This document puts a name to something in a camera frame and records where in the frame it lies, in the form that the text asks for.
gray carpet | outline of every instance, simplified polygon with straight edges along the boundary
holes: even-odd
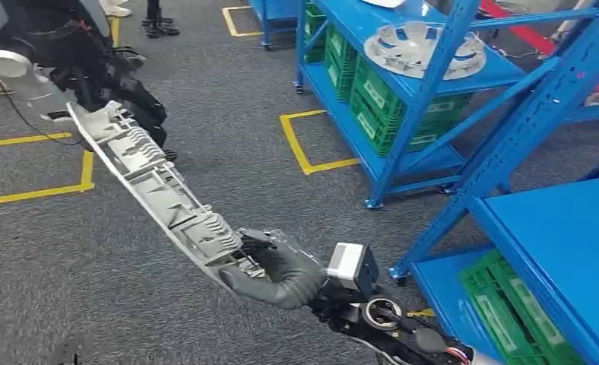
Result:
[[[148,40],[136,16],[122,22],[122,43],[149,58],[139,77],[168,107],[168,144],[198,197],[235,227],[294,233],[322,259],[336,242],[349,241],[370,243],[379,264],[390,265],[447,198],[418,195],[368,211],[359,167],[304,176],[278,116],[320,106],[294,93],[293,50],[284,40],[265,52],[255,37],[231,37],[220,10],[243,5],[238,0],[163,5],[181,36]],[[142,4],[130,7],[144,11]],[[240,31],[257,30],[247,11],[236,23]],[[293,124],[312,163],[350,156],[325,117]],[[459,148],[468,150],[489,124],[459,138]],[[0,139],[35,134],[0,97]],[[0,151],[0,195],[78,179],[81,150],[34,143]],[[565,127],[512,182],[517,189],[564,183],[598,161],[599,122]],[[373,363],[367,349],[331,333],[307,310],[282,311],[218,290],[99,164],[93,179],[96,188],[85,193],[0,205],[0,364],[46,364],[69,335],[84,339],[87,365]],[[443,246],[482,240],[467,220]],[[410,306],[425,306],[413,285],[386,284]]]

green plastic crate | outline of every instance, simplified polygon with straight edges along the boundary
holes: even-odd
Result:
[[[392,89],[371,69],[367,61],[358,57],[354,83],[363,90],[363,97],[374,113],[385,119],[400,118],[406,106]],[[437,97],[427,107],[421,125],[458,122],[472,94]]]
[[[402,100],[371,69],[363,57],[357,58],[354,83],[377,116],[383,119],[398,119],[404,112],[405,105]]]
[[[353,72],[347,72],[338,64],[334,55],[326,49],[324,56],[324,67],[328,74],[331,85],[335,88],[335,95],[338,101],[348,101],[351,95],[351,85],[353,84]]]
[[[304,23],[304,42],[305,44],[313,37],[320,26],[326,21],[326,16],[319,10],[317,5],[312,2],[306,4],[306,22]],[[315,48],[325,48],[326,34],[315,41]]]
[[[485,255],[479,262],[466,268],[460,274],[461,282],[472,298],[473,305],[479,312],[483,323],[490,328],[490,336],[497,343],[503,357],[508,363],[516,364],[543,364],[543,365],[582,365],[583,362],[572,346],[565,340],[559,330],[550,321],[541,306],[523,284],[521,279],[512,270],[512,267],[501,256],[493,250]],[[484,314],[485,310],[478,303],[477,296],[485,293],[497,293],[497,297],[491,296],[493,302],[505,305],[509,311],[498,313],[498,319],[515,318],[517,328],[508,327],[512,333],[522,331],[525,334],[528,348],[533,355],[522,356],[518,353],[508,352],[499,337],[498,331],[494,330],[490,317]],[[520,348],[525,344],[517,342]]]
[[[326,52],[334,56],[344,72],[355,73],[357,52],[332,25],[326,30]]]
[[[325,49],[323,48],[312,48],[306,51],[304,55],[304,61],[308,63],[317,63],[324,61]]]
[[[363,134],[373,147],[376,155],[386,156],[391,151],[394,144],[396,133],[398,132],[398,123],[387,124],[382,122],[376,116],[369,105],[364,102],[360,92],[354,88],[351,91],[350,110],[353,119],[363,131]],[[407,146],[408,152],[420,151],[432,144],[442,134],[428,128],[420,128]]]

red barrier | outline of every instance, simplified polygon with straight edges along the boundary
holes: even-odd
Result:
[[[487,14],[492,17],[509,17],[510,13],[503,10],[497,4],[492,2],[491,0],[481,0],[481,9],[483,9]],[[539,33],[534,31],[529,27],[517,26],[510,27],[510,30],[516,34],[517,37],[521,38],[526,43],[530,44],[536,49],[539,49],[544,55],[549,55],[555,49],[555,43],[550,42]]]

yellow tape marking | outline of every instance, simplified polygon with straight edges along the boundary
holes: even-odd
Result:
[[[230,11],[232,10],[242,10],[242,9],[250,9],[252,6],[229,6],[227,8],[222,8],[221,13],[223,14],[223,19],[226,21],[226,25],[228,26],[228,31],[230,35],[233,37],[249,37],[249,36],[261,36],[264,32],[251,32],[251,33],[239,33],[237,32],[237,28],[235,27],[235,22],[233,21],[232,15],[230,15]]]
[[[46,141],[50,138],[67,138],[71,137],[71,133],[52,133],[50,135],[34,135],[30,137],[21,137],[21,138],[9,138],[0,140],[0,146],[5,146],[9,144],[20,144],[20,143],[29,143],[29,142],[37,142],[37,141]],[[31,198],[40,198],[43,196],[51,196],[51,195],[59,195],[59,194],[67,194],[70,192],[85,192],[87,190],[93,189],[94,184],[91,180],[93,171],[93,154],[89,151],[85,151],[82,157],[82,171],[80,183],[78,185],[72,186],[63,186],[61,188],[52,188],[52,189],[41,189],[36,190],[34,192],[22,192],[18,194],[10,194],[0,196],[0,203],[6,202],[15,202],[18,200],[25,200]]]
[[[436,313],[434,313],[434,309],[427,308],[420,310],[418,312],[407,312],[405,313],[407,317],[436,317]]]
[[[288,145],[290,146],[290,149],[293,151],[295,159],[299,164],[299,168],[302,169],[304,175],[310,175],[319,171],[333,170],[339,167],[352,166],[360,163],[360,160],[358,160],[357,158],[349,158],[346,160],[340,160],[335,162],[321,163],[319,165],[311,165],[309,159],[307,159],[306,155],[304,154],[304,150],[300,146],[300,142],[297,140],[297,136],[295,135],[293,126],[290,124],[290,120],[295,118],[301,118],[303,116],[316,116],[322,113],[326,112],[324,110],[311,110],[309,112],[304,113],[284,114],[280,116],[281,127],[284,130],[286,139],[288,140]]]
[[[109,23],[112,31],[112,40],[114,41],[112,47],[116,48],[119,46],[120,43],[120,19],[117,17],[110,17]]]

stacked crate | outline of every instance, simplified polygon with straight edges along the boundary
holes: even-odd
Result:
[[[459,278],[506,363],[583,364],[498,251],[463,270]]]
[[[425,112],[407,151],[420,151],[454,128],[470,98],[471,94],[436,98]],[[362,57],[356,63],[350,108],[376,154],[386,156],[407,107]]]
[[[335,88],[338,101],[348,101],[356,71],[357,53],[333,26],[326,32],[326,53],[324,66],[331,85]]]
[[[304,25],[304,45],[313,38],[320,26],[326,21],[326,16],[319,10],[317,5],[312,2],[306,4],[306,22]],[[326,45],[326,35],[323,34],[318,40],[315,40],[313,48],[304,55],[304,61],[316,63],[324,61]]]

